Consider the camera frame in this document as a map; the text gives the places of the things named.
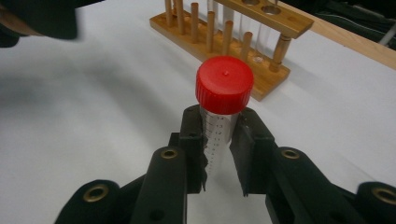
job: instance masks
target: centrifuge tube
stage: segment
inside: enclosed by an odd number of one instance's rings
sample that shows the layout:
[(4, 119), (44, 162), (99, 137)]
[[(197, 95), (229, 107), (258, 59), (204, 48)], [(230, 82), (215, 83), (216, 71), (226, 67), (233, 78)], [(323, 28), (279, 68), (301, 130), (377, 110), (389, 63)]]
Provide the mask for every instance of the centrifuge tube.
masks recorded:
[(248, 104), (252, 87), (253, 73), (239, 59), (214, 57), (198, 69), (195, 94), (203, 119), (208, 177), (217, 175), (220, 170), (236, 120)]

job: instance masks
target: red cap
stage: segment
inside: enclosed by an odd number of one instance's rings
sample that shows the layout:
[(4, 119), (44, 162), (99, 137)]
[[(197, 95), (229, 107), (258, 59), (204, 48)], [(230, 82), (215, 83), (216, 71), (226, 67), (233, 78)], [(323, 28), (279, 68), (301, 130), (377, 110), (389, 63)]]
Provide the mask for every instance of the red cap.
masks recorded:
[(200, 105), (215, 114), (231, 115), (248, 104), (253, 73), (241, 60), (219, 56), (198, 69), (195, 95)]

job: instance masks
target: wooden test tube rack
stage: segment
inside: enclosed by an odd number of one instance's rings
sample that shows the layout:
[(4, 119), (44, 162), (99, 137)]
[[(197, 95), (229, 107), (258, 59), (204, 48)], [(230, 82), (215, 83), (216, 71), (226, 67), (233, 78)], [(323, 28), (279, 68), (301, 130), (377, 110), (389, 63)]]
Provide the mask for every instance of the wooden test tube rack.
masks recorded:
[(289, 68), (282, 64), (292, 38), (297, 38), (307, 31), (313, 21), (283, 7), (275, 15), (263, 12), (264, 7), (273, 7), (266, 0), (256, 0), (257, 5), (247, 5), (242, 0), (216, 0), (232, 10), (238, 11), (280, 32), (272, 58), (263, 55), (264, 60), (257, 63), (257, 55), (250, 47), (252, 33), (244, 35), (244, 41), (233, 38), (233, 22), (226, 21), (223, 31), (214, 32), (214, 13), (208, 12), (207, 21), (198, 19), (198, 4), (191, 4), (191, 13), (183, 9), (182, 0), (165, 1), (165, 12), (150, 19), (152, 28), (166, 36), (200, 61), (219, 55), (230, 55), (243, 60), (253, 71), (254, 87), (251, 96), (260, 101), (282, 81), (289, 73)]

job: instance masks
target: white table surface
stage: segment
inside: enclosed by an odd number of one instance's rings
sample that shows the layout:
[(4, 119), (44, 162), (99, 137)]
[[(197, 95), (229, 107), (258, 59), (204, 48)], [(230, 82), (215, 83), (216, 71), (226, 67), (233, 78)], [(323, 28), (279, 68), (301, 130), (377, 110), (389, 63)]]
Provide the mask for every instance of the white table surface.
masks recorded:
[[(53, 223), (83, 184), (138, 178), (197, 104), (201, 63), (149, 26), (163, 1), (79, 12), (78, 42), (29, 37), (0, 49), (0, 223)], [(305, 152), (342, 188), (396, 186), (396, 71), (310, 31), (284, 64), (290, 77), (248, 104), (278, 145)], [(188, 223), (268, 223), (264, 196), (242, 197), (230, 154), (224, 169), (189, 195)]]

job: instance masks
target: bolt hole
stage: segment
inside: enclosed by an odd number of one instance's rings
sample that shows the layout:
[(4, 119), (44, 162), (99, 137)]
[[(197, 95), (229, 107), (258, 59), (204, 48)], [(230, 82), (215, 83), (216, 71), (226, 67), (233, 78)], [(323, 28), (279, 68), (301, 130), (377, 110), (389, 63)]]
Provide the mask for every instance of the bolt hole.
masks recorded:
[(396, 205), (396, 193), (390, 189), (375, 188), (372, 190), (374, 196), (384, 203)]
[(87, 203), (95, 203), (104, 199), (108, 194), (108, 187), (104, 184), (98, 184), (88, 189), (83, 196)]
[(339, 212), (330, 212), (330, 217), (338, 223), (347, 223), (347, 218)]
[(165, 217), (165, 212), (163, 210), (154, 210), (149, 213), (149, 219), (153, 221), (161, 221)]
[(161, 156), (164, 159), (173, 159), (174, 157), (177, 156), (177, 151), (174, 149), (166, 149), (161, 153)]
[(282, 150), (282, 155), (288, 159), (296, 160), (300, 158), (300, 154), (291, 149)]

